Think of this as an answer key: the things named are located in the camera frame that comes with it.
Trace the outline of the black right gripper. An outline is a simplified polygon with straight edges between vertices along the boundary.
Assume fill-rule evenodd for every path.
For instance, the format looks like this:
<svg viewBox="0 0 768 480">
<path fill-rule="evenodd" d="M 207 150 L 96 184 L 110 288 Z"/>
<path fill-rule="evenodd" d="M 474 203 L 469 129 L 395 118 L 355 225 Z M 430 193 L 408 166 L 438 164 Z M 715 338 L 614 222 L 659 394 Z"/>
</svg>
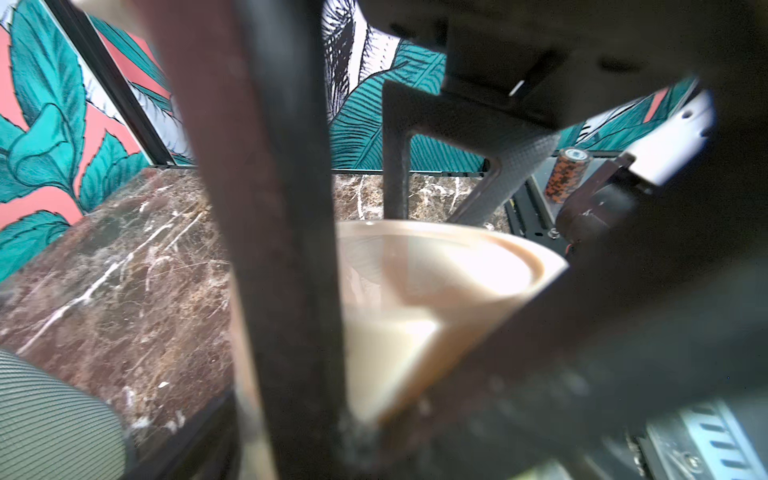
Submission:
<svg viewBox="0 0 768 480">
<path fill-rule="evenodd" d="M 726 123 L 767 115 L 763 1 L 364 1 L 369 24 L 447 57 L 450 90 L 562 128 L 695 76 Z M 481 226 L 560 133 L 488 106 L 387 81 L 383 215 L 408 218 L 410 142 L 490 162 L 449 223 Z"/>
</svg>

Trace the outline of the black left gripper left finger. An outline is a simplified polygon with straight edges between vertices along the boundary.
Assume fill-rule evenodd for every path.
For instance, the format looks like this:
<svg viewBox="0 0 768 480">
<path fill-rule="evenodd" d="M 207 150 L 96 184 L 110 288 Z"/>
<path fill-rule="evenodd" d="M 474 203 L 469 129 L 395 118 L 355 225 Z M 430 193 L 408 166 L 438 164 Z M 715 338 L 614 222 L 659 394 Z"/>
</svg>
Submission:
<svg viewBox="0 0 768 480">
<path fill-rule="evenodd" d="M 343 479 L 346 412 L 319 1 L 139 1 L 234 275 L 250 473 Z"/>
</svg>

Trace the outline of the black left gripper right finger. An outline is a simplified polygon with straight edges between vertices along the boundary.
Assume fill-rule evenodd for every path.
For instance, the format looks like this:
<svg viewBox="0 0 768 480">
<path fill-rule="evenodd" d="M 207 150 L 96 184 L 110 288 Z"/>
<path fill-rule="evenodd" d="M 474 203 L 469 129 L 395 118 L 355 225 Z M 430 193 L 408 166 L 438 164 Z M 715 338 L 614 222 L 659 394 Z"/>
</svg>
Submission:
<svg viewBox="0 0 768 480">
<path fill-rule="evenodd" d="M 767 123 L 721 125 L 661 193 L 581 246 L 419 406 L 371 474 L 507 479 L 712 397 L 767 387 Z"/>
</svg>

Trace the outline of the rice jar with beige lid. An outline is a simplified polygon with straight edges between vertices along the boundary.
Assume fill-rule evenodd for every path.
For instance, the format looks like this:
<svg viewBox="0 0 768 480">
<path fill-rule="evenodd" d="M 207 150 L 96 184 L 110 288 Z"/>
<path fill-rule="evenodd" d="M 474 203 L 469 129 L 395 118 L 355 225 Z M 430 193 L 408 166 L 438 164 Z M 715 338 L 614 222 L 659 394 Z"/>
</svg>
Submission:
<svg viewBox="0 0 768 480">
<path fill-rule="evenodd" d="M 376 425 L 414 403 L 568 267 L 486 228 L 406 220 L 336 225 L 348 408 Z"/>
</svg>

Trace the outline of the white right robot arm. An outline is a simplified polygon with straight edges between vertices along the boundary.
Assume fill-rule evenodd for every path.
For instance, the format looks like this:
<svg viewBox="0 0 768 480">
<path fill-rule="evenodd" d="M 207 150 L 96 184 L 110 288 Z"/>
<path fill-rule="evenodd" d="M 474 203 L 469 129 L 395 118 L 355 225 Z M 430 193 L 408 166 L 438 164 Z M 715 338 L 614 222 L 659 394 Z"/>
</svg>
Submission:
<svg viewBox="0 0 768 480">
<path fill-rule="evenodd" d="M 447 57 L 437 95 L 383 88 L 384 236 L 465 241 L 553 150 L 562 128 L 683 76 L 702 92 L 620 153 L 659 187 L 708 143 L 713 123 L 767 112 L 763 1 L 365 1 L 376 28 Z M 442 140 L 491 163 L 442 224 L 408 219 L 410 141 Z"/>
</svg>

